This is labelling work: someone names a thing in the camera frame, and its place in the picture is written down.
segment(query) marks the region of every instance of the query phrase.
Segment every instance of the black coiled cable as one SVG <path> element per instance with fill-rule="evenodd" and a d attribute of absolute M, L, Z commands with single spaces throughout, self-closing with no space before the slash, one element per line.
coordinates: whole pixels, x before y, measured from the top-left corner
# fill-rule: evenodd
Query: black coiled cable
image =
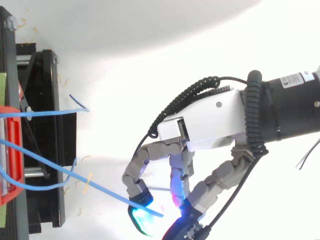
<path fill-rule="evenodd" d="M 246 84 L 246 81 L 236 78 L 236 77 L 217 77 L 217 76 L 209 76 L 205 77 L 194 84 L 192 84 L 190 87 L 188 87 L 186 90 L 181 92 L 172 102 L 169 103 L 169 105 L 158 115 L 158 117 L 154 120 L 151 127 L 149 128 L 149 131 L 147 135 L 152 138 L 156 139 L 158 138 L 158 125 L 168 116 L 176 114 L 177 112 L 181 111 L 183 108 L 185 108 L 189 103 L 192 97 L 196 96 L 197 94 L 201 93 L 204 90 L 207 89 L 217 89 L 220 86 L 220 82 L 222 80 L 233 80 L 240 83 Z"/>
<path fill-rule="evenodd" d="M 245 92 L 245 132 L 247 145 L 256 159 L 268 154 L 261 133 L 261 102 L 263 95 L 262 74 L 257 70 L 249 73 Z"/>
<path fill-rule="evenodd" d="M 261 134 L 261 102 L 264 90 L 261 72 L 257 70 L 251 71 L 248 75 L 246 85 L 247 87 L 245 88 L 244 111 L 246 141 L 250 151 L 255 157 L 255 161 L 250 165 L 243 178 L 241 179 L 239 185 L 236 187 L 231 197 L 228 199 L 219 213 L 215 216 L 215 218 L 207 226 L 205 226 L 195 234 L 195 240 L 203 240 L 207 238 L 212 227 L 217 223 L 217 221 L 221 218 L 221 216 L 225 213 L 230 204 L 236 198 L 259 160 L 264 155 L 269 153 L 269 151 L 265 147 L 265 142 L 263 141 L 263 137 Z"/>

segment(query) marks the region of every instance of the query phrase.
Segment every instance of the black metal frame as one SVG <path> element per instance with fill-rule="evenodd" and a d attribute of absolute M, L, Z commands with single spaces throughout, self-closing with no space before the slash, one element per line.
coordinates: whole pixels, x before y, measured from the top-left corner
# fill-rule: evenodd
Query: black metal frame
<path fill-rule="evenodd" d="M 15 32 L 5 28 L 10 16 L 0 7 L 0 73 L 7 73 L 6 104 L 37 111 L 59 110 L 56 54 L 51 50 L 36 52 L 36 44 L 15 44 Z M 28 65 L 17 66 L 17 55 L 31 55 Z M 19 101 L 19 84 L 24 96 Z M 23 146 L 60 165 L 71 166 L 76 157 L 77 115 L 23 119 Z M 40 166 L 44 177 L 26 178 L 34 186 L 48 186 L 63 181 L 63 174 L 24 156 L 24 167 Z M 1 240 L 27 240 L 29 234 L 41 233 L 41 223 L 61 227 L 66 220 L 63 188 L 50 191 L 23 191 L 7 204 L 6 226 L 0 228 Z"/>
<path fill-rule="evenodd" d="M 18 77 L 27 105 L 35 112 L 58 111 L 58 75 L 57 65 L 54 63 L 56 54 L 51 50 L 41 52 L 22 51 L 23 46 L 17 44 L 17 54 L 31 55 L 29 65 L 18 66 Z M 25 105 L 21 101 L 21 110 Z M 25 120 L 22 129 L 28 129 L 35 141 L 30 139 L 27 131 L 22 131 L 24 147 L 38 149 L 46 159 L 60 166 L 71 166 L 76 157 L 77 115 L 34 117 L 31 121 Z M 24 156 L 25 167 L 35 167 L 39 163 Z M 48 186 L 63 181 L 63 174 L 53 168 L 46 167 L 49 178 L 26 178 L 29 185 Z M 52 222 L 54 228 L 61 227 L 65 222 L 65 201 L 63 188 L 50 191 L 26 191 L 29 219 L 29 233 L 40 233 L 41 223 Z"/>

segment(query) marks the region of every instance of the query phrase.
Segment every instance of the blue wire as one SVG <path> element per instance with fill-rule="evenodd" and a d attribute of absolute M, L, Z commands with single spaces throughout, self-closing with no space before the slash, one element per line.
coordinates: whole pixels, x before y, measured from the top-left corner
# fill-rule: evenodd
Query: blue wire
<path fill-rule="evenodd" d="M 76 163 L 77 163 L 77 159 L 75 158 L 74 161 L 73 161 L 72 167 L 71 167 L 71 172 L 74 171 Z M 18 182 L 16 180 L 12 179 L 8 174 L 6 174 L 6 172 L 2 168 L 1 164 L 0 164 L 0 175 L 7 182 L 11 183 L 12 185 L 15 185 L 15 186 L 17 186 L 19 188 L 31 190 L 31 191 L 48 191 L 48 190 L 51 190 L 51 189 L 57 189 L 57 188 L 63 187 L 65 184 L 67 184 L 70 181 L 70 178 L 71 178 L 70 176 L 68 176 L 64 182 L 57 183 L 57 184 L 50 185 L 50 186 L 31 186 L 31 185 L 23 184 L 21 182 Z"/>
<path fill-rule="evenodd" d="M 72 110 L 63 110 L 63 111 L 36 111 L 36 112 L 10 112 L 10 113 L 0 113 L 0 118 L 14 118 L 14 117 L 44 117 L 44 116 L 57 116 L 65 114 L 74 114 L 78 112 L 87 112 L 89 109 L 83 106 L 78 102 L 71 94 L 69 95 L 72 100 L 74 100 L 80 107 Z"/>
<path fill-rule="evenodd" d="M 146 208 L 145 206 L 142 206 L 142 205 L 140 205 L 138 203 L 130 201 L 130 200 L 126 199 L 125 197 L 120 196 L 120 195 L 118 195 L 118 194 L 116 194 L 116 193 L 104 188 L 103 186 L 100 186 L 99 184 L 97 184 L 97 183 L 95 183 L 93 181 L 88 181 L 87 178 L 85 178 L 83 176 L 80 176 L 79 174 L 76 174 L 75 172 L 69 171 L 69 170 L 67 170 L 67 169 L 65 169 L 65 168 L 53 163 L 52 161 L 49 161 L 49 160 L 45 159 L 42 156 L 39 156 L 39 155 L 37 155 L 37 154 L 35 154 L 35 153 L 33 153 L 33 152 L 23 148 L 23 147 L 20 147 L 18 145 L 13 144 L 12 142 L 9 142 L 9 141 L 6 141 L 6 140 L 0 138 L 0 144 L 6 145 L 9 148 L 18 150 L 19 152 L 22 152 L 25 155 L 28 155 L 29 157 L 34 158 L 34 159 L 38 160 L 39 162 L 42 162 L 42 163 L 52 167 L 53 169 L 56 169 L 56 170 L 58 170 L 58 171 L 60 171 L 62 173 L 65 173 L 65 174 L 67 174 L 67 175 L 69 175 L 69 176 L 71 176 L 71 177 L 73 177 L 75 179 L 78 179 L 83 183 L 88 183 L 90 186 L 100 190 L 101 192 L 103 192 L 105 194 L 108 194 L 111 197 L 114 197 L 115 199 L 118 199 L 118 200 L 120 200 L 120 201 L 122 201 L 122 202 L 124 202 L 124 203 L 126 203 L 126 204 L 128 204 L 128 205 L 130 205 L 132 207 L 134 207 L 134 208 L 142 209 L 142 210 L 144 210 L 144 211 L 146 211 L 146 212 L 148 212 L 148 213 L 150 213 L 152 215 L 155 215 L 157 217 L 160 217 L 160 218 L 162 218 L 164 216 L 163 214 L 161 214 L 159 212 L 156 212 L 156 211 L 151 210 L 149 208 Z"/>

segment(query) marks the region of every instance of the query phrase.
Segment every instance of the white table surface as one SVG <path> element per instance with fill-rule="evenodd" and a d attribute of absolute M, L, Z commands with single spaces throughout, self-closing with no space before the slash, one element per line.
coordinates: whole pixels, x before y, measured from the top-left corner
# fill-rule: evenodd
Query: white table surface
<path fill-rule="evenodd" d="M 159 112 L 195 81 L 214 75 L 245 79 L 253 69 L 267 81 L 320 65 L 315 0 L 0 0 L 0 5 L 21 25 L 17 43 L 35 42 L 38 51 L 51 49 L 59 56 L 60 108 L 76 107 L 68 98 L 73 94 L 91 110 L 78 114 L 76 172 L 92 173 L 92 181 L 122 196 L 127 193 L 121 176 L 136 145 Z M 270 154 L 208 239 L 319 239 L 320 149 L 302 171 L 295 168 L 319 136 L 267 144 Z M 230 149 L 197 152 L 191 186 L 230 159 Z M 153 162 L 144 176 L 158 187 L 168 187 L 169 178 L 167 160 Z M 85 184 L 75 182 L 65 187 L 65 224 L 55 229 L 42 224 L 42 233 L 31 240 L 149 239 L 131 223 L 128 206 L 93 188 L 83 194 Z M 222 194 L 204 224 L 231 193 Z"/>

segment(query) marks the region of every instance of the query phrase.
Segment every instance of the label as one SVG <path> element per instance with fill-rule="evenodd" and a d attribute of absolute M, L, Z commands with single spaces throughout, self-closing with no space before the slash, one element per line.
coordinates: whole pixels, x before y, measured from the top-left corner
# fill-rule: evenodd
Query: label
<path fill-rule="evenodd" d="M 304 79 L 302 78 L 300 73 L 280 77 L 280 81 L 284 89 L 291 88 L 300 84 L 304 84 Z"/>
<path fill-rule="evenodd" d="M 303 71 L 303 72 L 301 72 L 301 75 L 304 78 L 304 81 L 306 81 L 306 82 L 315 80 L 315 77 L 309 71 Z"/>

